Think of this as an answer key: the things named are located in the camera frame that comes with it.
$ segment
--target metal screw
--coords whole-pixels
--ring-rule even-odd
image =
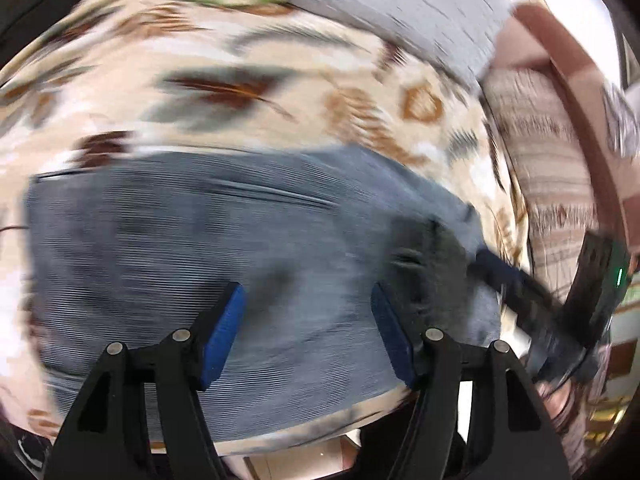
[[[191,332],[186,328],[181,328],[180,330],[176,330],[172,337],[174,338],[174,341],[177,342],[187,341],[187,339],[191,337]]]
[[[122,343],[119,343],[118,341],[107,346],[107,354],[117,355],[120,352],[122,352]]]
[[[424,333],[427,339],[430,341],[440,341],[444,337],[442,330],[438,330],[437,328],[430,328],[427,332]]]
[[[503,341],[502,339],[498,339],[498,341],[494,341],[494,348],[502,354],[507,354],[509,353],[509,350],[511,350],[511,347],[509,346],[509,344],[506,341]]]

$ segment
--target bedsheet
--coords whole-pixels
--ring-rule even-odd
[[[479,213],[489,247],[527,268],[527,213],[479,102],[397,45],[292,6],[84,0],[0,70],[0,401],[54,438],[61,416],[38,358],[22,198],[34,174],[157,152],[359,144]],[[216,443],[266,451],[367,424],[396,388],[284,432]],[[161,448],[162,443],[154,444]]]

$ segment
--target white wall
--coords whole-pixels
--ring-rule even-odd
[[[551,12],[596,62],[604,75],[620,85],[618,46],[602,0],[545,0]]]
[[[640,337],[640,310],[629,310],[611,319],[611,341],[619,344]],[[640,384],[640,342],[628,376],[607,381],[607,397],[615,399],[633,395]]]

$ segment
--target gray sheet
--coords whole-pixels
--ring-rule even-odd
[[[129,160],[33,184],[26,208],[42,361],[65,411],[108,343],[155,343],[211,306],[224,280],[245,286],[222,377],[200,396],[214,441],[288,428],[399,384],[369,305],[399,218],[440,218],[470,254],[483,244],[470,206],[351,146]],[[458,341],[498,338],[487,288],[441,319]],[[159,440],[153,406],[149,423]]]
[[[509,0],[290,1],[393,41],[474,91],[511,8]]]

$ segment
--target blue gripper pad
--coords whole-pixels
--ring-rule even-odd
[[[236,283],[235,289],[231,292],[218,319],[218,323],[202,348],[203,364],[199,388],[201,391],[206,390],[213,381],[220,377],[222,368],[225,367],[226,358],[231,351],[231,345],[240,328],[245,305],[246,293],[244,288]]]
[[[396,377],[409,388],[416,382],[414,353],[389,298],[379,283],[371,291],[371,311]]]

